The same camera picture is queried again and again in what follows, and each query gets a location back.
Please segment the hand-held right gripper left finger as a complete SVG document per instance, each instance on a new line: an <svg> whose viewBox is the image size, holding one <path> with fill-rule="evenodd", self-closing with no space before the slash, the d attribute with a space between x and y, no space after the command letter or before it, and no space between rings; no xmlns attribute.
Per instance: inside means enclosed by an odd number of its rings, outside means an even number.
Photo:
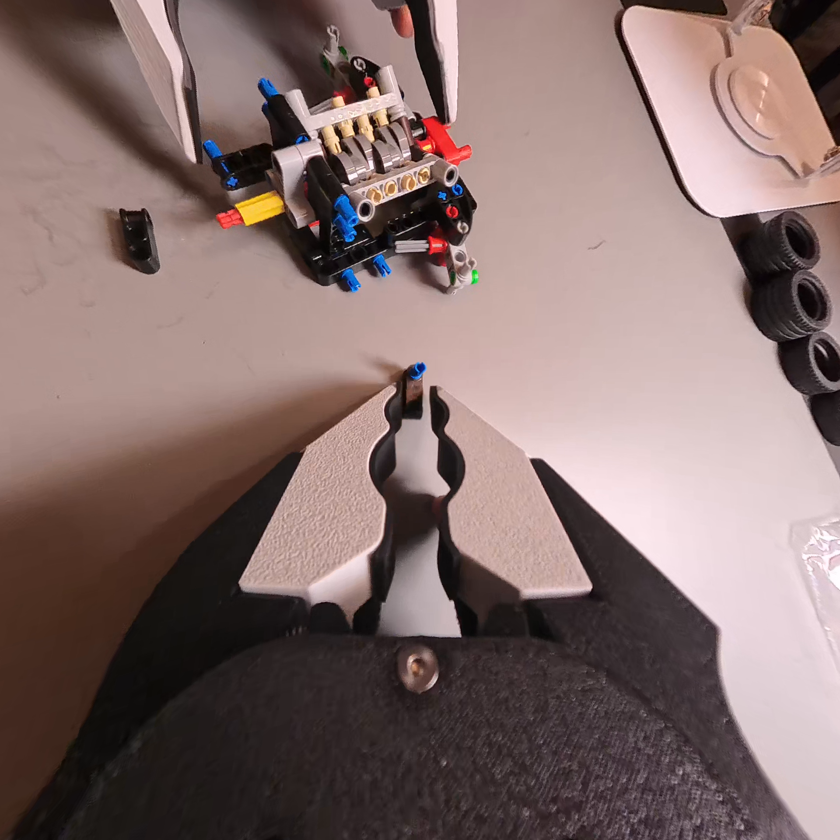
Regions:
<svg viewBox="0 0 840 840"><path fill-rule="evenodd" d="M352 627L376 626L394 574L383 489L402 402L402 387L388 385L304 449L239 578L242 592L333 604Z"/></svg>

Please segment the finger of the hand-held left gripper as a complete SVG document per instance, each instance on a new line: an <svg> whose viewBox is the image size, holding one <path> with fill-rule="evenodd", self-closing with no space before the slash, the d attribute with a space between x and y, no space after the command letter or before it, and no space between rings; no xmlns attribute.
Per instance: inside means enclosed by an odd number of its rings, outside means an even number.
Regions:
<svg viewBox="0 0 840 840"><path fill-rule="evenodd" d="M196 80L178 1L111 1L143 78L186 158L203 158Z"/></svg>
<svg viewBox="0 0 840 840"><path fill-rule="evenodd" d="M437 119L451 125L458 105L457 2L408 1L407 6L413 19L416 57Z"/></svg>

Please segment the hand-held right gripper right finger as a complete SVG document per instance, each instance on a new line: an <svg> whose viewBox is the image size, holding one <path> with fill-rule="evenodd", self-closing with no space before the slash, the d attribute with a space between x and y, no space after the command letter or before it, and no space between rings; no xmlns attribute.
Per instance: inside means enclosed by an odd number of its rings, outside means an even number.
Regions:
<svg viewBox="0 0 840 840"><path fill-rule="evenodd" d="M527 453L440 386L430 390L439 502L437 570L463 635L523 635L535 602L592 582Z"/></svg>

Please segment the multicoloured lego engine model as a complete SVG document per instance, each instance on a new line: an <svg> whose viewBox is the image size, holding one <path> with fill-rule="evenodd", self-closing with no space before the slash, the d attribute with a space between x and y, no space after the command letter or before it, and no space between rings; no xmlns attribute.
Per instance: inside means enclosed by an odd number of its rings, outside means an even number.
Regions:
<svg viewBox="0 0 840 840"><path fill-rule="evenodd" d="M270 142L203 151L230 195L258 192L217 215L223 229L283 220L319 285L361 288L361 272L388 277L388 259L425 255L446 268L447 291L478 283L467 237L477 203L459 172L471 156L437 118L405 104L392 66L351 56L327 27L321 63L330 99L310 107L301 90L258 81Z"/></svg>

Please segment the black lego tyre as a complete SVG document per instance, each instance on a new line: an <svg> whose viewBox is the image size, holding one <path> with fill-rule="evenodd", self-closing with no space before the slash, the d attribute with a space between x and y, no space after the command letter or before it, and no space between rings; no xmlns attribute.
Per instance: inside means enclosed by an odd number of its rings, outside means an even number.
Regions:
<svg viewBox="0 0 840 840"><path fill-rule="evenodd" d="M809 400L812 419L823 440L832 446L840 445L839 391L814 395Z"/></svg>
<svg viewBox="0 0 840 840"><path fill-rule="evenodd" d="M778 344L780 366L787 381L804 396L839 390L839 345L827 332L814 332Z"/></svg>
<svg viewBox="0 0 840 840"><path fill-rule="evenodd" d="M799 212L784 211L747 233L739 247L747 278L764 280L812 269L822 255L811 223Z"/></svg>
<svg viewBox="0 0 840 840"><path fill-rule="evenodd" d="M767 339L785 343L823 331L833 317L833 304L820 278L811 270L785 272L752 289L750 314Z"/></svg>

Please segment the clear plastic bag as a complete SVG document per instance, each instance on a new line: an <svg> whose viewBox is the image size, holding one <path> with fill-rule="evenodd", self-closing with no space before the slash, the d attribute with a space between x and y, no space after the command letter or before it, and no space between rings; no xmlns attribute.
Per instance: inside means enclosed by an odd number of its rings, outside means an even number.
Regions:
<svg viewBox="0 0 840 840"><path fill-rule="evenodd" d="M839 518L796 523L791 547L800 564L835 666L839 667Z"/></svg>

